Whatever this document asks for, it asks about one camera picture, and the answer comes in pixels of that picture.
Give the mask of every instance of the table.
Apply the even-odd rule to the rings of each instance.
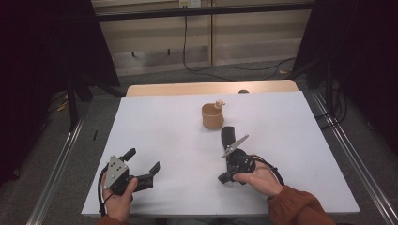
[[[221,134],[202,126],[200,109],[221,98],[226,101],[224,125],[236,128],[237,139],[246,132],[250,135],[240,146],[243,150],[278,167],[287,185],[313,193],[328,213],[359,212],[304,96],[293,84],[283,81],[133,86],[128,97],[121,100],[94,180],[98,180],[100,169],[111,155],[122,156],[135,147],[137,154],[127,163],[132,174],[147,173],[158,160],[161,170],[152,189],[134,194],[131,214],[263,216],[268,211],[266,197],[248,185],[223,185],[217,179],[226,170]],[[241,89],[250,94],[236,94]],[[90,189],[84,215],[99,215],[96,187],[93,184]]]

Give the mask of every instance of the human hand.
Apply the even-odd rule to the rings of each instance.
[[[106,173],[102,176],[102,186],[104,186],[105,178]],[[110,188],[102,190],[102,198],[104,200],[107,199],[105,206],[110,218],[114,218],[120,222],[127,222],[130,213],[131,195],[132,192],[134,192],[134,190],[137,188],[137,184],[138,179],[134,177],[132,180],[130,180],[125,192],[121,196],[114,195]]]
[[[233,178],[238,182],[248,183],[269,198],[278,195],[283,189],[270,167],[259,161],[255,161],[255,170],[252,173],[237,173]]]

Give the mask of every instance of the brown cup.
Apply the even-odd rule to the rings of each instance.
[[[222,109],[216,109],[214,103],[208,103],[202,107],[203,126],[205,128],[222,128],[223,116]]]

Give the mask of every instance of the brown sleeve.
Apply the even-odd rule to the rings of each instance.
[[[269,217],[276,225],[335,224],[314,195],[289,186],[285,186],[281,193],[269,199],[268,205]]]
[[[96,225],[129,225],[129,224],[125,222],[120,222],[119,220],[110,218],[108,215],[105,215],[100,219],[98,223],[96,223]]]

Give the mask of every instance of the metal frame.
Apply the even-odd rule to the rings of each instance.
[[[234,7],[172,8],[172,9],[136,11],[136,12],[98,13],[95,16],[85,16],[85,15],[73,16],[67,18],[60,18],[60,20],[66,22],[79,22],[79,23],[106,22],[106,21],[150,19],[150,18],[166,18],[166,17],[305,10],[305,9],[330,7],[332,4],[333,4],[332,1],[322,1],[322,2],[311,1],[311,2],[299,2],[299,3],[249,5],[249,6],[238,6],[238,7],[234,6]]]

